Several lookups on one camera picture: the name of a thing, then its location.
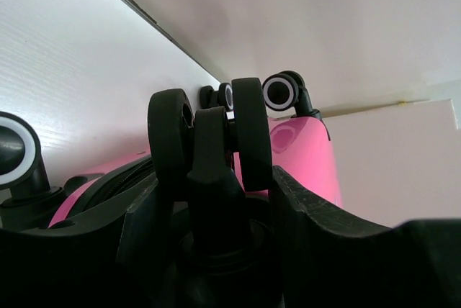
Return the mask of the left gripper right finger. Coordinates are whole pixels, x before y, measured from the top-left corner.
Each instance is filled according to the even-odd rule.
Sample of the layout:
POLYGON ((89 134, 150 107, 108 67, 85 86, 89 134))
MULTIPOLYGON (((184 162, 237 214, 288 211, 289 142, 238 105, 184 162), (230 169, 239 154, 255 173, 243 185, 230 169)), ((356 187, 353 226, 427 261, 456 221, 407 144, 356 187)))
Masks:
POLYGON ((279 166, 269 192, 287 307, 458 307, 460 221, 385 227, 299 184, 279 166))

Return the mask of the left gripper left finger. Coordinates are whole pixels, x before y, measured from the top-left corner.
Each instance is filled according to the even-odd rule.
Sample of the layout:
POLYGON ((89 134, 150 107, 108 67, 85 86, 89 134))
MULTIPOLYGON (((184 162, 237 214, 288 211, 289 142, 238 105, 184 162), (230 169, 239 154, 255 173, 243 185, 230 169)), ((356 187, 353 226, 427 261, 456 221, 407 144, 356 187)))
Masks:
POLYGON ((1 229, 2 307, 154 307, 156 177, 49 229, 1 229))

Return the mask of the pink hard-shell suitcase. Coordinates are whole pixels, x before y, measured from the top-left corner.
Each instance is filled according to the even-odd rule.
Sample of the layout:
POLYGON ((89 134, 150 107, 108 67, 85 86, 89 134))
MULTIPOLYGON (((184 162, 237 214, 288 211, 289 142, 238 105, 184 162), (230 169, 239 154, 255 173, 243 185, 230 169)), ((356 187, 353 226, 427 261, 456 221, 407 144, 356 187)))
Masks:
POLYGON ((272 167, 333 201, 330 136, 302 77, 240 78, 200 89, 193 111, 182 89, 152 95, 149 149, 52 187, 36 131, 1 113, 2 229, 49 229, 157 181, 154 307, 283 307, 268 188, 272 167))

